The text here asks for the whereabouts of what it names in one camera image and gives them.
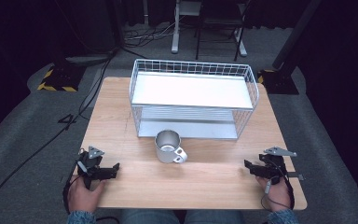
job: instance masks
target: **metal cup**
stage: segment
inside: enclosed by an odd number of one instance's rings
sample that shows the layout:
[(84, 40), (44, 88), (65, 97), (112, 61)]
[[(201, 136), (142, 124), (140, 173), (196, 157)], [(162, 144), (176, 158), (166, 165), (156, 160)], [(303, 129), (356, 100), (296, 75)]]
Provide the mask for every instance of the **metal cup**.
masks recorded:
[(180, 147), (181, 139), (177, 132), (164, 130), (157, 134), (156, 153), (160, 161), (165, 163), (183, 163), (187, 160), (187, 154)]

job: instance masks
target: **person's arm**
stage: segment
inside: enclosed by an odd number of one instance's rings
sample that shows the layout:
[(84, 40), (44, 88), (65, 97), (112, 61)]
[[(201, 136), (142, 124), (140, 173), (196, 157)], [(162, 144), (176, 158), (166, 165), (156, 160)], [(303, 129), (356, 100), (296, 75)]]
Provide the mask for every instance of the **person's arm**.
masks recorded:
[[(263, 189), (266, 189), (268, 180), (256, 176), (255, 179)], [(288, 188), (283, 177), (276, 185), (271, 185), (267, 195), (267, 201), (272, 213), (268, 215), (268, 223), (270, 224), (297, 224), (298, 220), (295, 213), (290, 209), (290, 197)]]
[(72, 177), (72, 185), (68, 191), (69, 216), (67, 224), (95, 224), (97, 221), (93, 215), (100, 200), (105, 180), (94, 191), (86, 189), (83, 177)]

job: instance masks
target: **chair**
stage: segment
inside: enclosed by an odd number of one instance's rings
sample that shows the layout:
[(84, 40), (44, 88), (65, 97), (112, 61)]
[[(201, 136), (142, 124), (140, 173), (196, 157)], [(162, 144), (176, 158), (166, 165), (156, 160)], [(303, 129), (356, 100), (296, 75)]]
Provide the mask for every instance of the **chair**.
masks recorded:
[(197, 37), (197, 53), (196, 60), (199, 58), (200, 42), (206, 42), (210, 40), (201, 39), (202, 30), (214, 29), (214, 30), (232, 30), (230, 36), (226, 40), (213, 40), (216, 43), (227, 43), (229, 39), (234, 39), (236, 42), (236, 52), (234, 61), (237, 61), (238, 53), (240, 51), (241, 40), (243, 35), (243, 18), (244, 12), (241, 13), (241, 9), (238, 3), (244, 3), (246, 5), (248, 1), (234, 1), (234, 0), (202, 0), (200, 6), (199, 22), (195, 36)]

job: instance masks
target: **white wire basket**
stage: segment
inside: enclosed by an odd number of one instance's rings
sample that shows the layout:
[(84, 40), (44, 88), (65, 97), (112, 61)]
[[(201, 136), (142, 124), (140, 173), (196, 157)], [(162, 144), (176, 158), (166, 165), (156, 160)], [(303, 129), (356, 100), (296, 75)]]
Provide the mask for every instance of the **white wire basket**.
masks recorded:
[(136, 60), (130, 103), (139, 137), (238, 139), (258, 103), (247, 64)]

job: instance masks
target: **person's leg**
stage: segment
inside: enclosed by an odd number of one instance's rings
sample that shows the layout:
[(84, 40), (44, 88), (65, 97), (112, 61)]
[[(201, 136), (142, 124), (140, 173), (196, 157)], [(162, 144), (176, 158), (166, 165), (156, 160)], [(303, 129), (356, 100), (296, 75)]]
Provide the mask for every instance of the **person's leg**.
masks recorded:
[(243, 224), (245, 220), (239, 210), (187, 210), (185, 224)]
[(122, 224), (179, 224), (172, 210), (163, 209), (123, 209)]

